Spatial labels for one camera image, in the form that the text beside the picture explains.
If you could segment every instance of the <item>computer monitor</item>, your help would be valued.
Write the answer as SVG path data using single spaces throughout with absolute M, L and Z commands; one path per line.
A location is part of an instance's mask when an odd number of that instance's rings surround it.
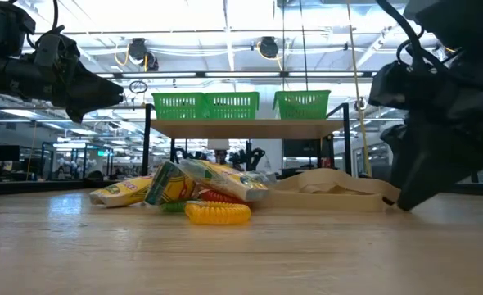
M 0 161 L 19 161 L 20 146 L 0 145 Z

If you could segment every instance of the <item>person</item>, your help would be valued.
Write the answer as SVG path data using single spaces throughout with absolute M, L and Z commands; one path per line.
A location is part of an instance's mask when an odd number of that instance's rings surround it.
M 56 173 L 57 173 L 57 175 L 58 175 L 58 177 L 57 177 L 57 178 L 58 178 L 59 180 L 63 180 L 63 179 L 65 179 L 65 171 L 64 171 L 64 169 L 63 169 L 63 166 L 60 166 L 60 168 L 58 168 L 58 171 L 57 171 Z

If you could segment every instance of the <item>yellow package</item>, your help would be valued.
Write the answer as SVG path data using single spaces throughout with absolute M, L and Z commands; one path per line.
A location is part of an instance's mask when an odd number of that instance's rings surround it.
M 145 202 L 161 205 L 189 200 L 195 185 L 194 179 L 183 173 L 174 163 L 165 162 L 156 170 Z
M 151 181 L 152 176 L 137 177 L 95 190 L 90 193 L 91 203 L 111 208 L 142 202 Z
M 268 192 L 267 187 L 250 174 L 228 166 L 209 161 L 181 160 L 180 168 L 197 183 L 243 202 L 260 201 Z

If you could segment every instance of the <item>cable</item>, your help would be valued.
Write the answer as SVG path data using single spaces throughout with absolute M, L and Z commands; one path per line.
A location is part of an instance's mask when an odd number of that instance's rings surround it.
M 129 90 L 131 93 L 134 94 L 145 93 L 148 89 L 149 87 L 147 86 L 147 84 L 141 80 L 136 80 L 129 84 Z
M 305 47 L 304 10 L 301 6 L 301 0 L 300 0 L 300 18 L 301 18 L 301 38 L 304 41 L 305 90 L 309 91 L 309 77 L 307 76 L 307 49 Z
M 27 34 L 27 43 L 29 44 L 29 46 L 32 48 L 32 49 L 36 49 L 36 45 L 32 42 L 32 40 L 30 39 L 30 35 Z
M 283 41 L 283 45 L 282 45 L 283 54 L 282 54 L 282 57 L 283 57 L 283 70 L 285 70 L 285 7 L 286 6 L 287 5 L 285 5 L 285 3 L 283 3 L 283 6 L 282 6 L 282 41 Z M 282 77 L 282 91 L 285 91 L 285 75 Z
M 54 6 L 54 21 L 52 22 L 52 29 L 54 30 L 58 26 L 58 0 L 52 0 Z
M 420 34 L 418 34 L 418 39 L 420 39 L 423 35 L 425 34 L 425 29 L 423 29 L 422 27 L 422 30 L 420 30 Z M 399 46 L 398 48 L 396 49 L 396 60 L 398 60 L 398 62 L 400 64 L 405 64 L 404 61 L 402 61 L 402 50 L 404 50 L 404 48 L 406 48 L 409 44 L 411 43 L 411 40 L 407 39 L 405 41 L 403 41 Z
M 451 71 L 447 66 L 445 66 L 437 57 L 432 55 L 430 52 L 422 48 L 420 40 L 416 33 L 414 33 L 411 25 L 405 20 L 405 18 L 400 15 L 400 13 L 388 3 L 387 0 L 376 0 L 378 5 L 385 11 L 389 16 L 394 18 L 396 22 L 402 27 L 404 32 L 409 37 L 409 42 L 413 45 L 413 68 L 415 70 L 428 71 L 428 67 L 425 65 L 424 58 L 427 59 L 438 72 L 447 75 L 448 77 L 455 79 L 461 84 L 466 84 L 474 88 L 483 89 L 483 82 L 473 81 L 471 79 L 465 78 L 460 74 Z
M 354 85 L 356 87 L 356 102 L 358 103 L 358 106 L 359 106 L 360 96 L 359 96 L 359 86 L 358 86 L 358 67 L 356 66 L 356 51 L 354 50 L 354 35 L 353 35 L 352 18 L 350 15 L 350 0 L 347 0 L 347 16 L 349 17 L 350 46 L 352 48 L 352 56 L 353 56 Z M 365 163 L 365 173 L 371 176 L 371 162 L 369 161 L 367 132 L 365 131 L 365 124 L 363 123 L 363 110 L 361 109 L 361 107 L 358 107 L 358 113 L 359 113 L 359 125 L 362 130 L 362 139 L 363 139 L 363 147 L 364 147 L 363 162 Z
M 120 66 L 125 66 L 127 65 L 127 61 L 129 61 L 129 45 L 130 44 L 127 44 L 127 51 L 125 52 L 125 62 L 121 62 L 119 59 L 118 59 L 118 56 L 117 56 L 117 52 L 114 52 L 114 59 L 116 60 L 116 62 L 118 63 L 118 65 Z

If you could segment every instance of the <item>wooden shelf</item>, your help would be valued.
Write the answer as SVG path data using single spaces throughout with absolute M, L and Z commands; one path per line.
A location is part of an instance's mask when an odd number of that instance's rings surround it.
M 317 139 L 343 127 L 341 120 L 153 120 L 170 138 Z

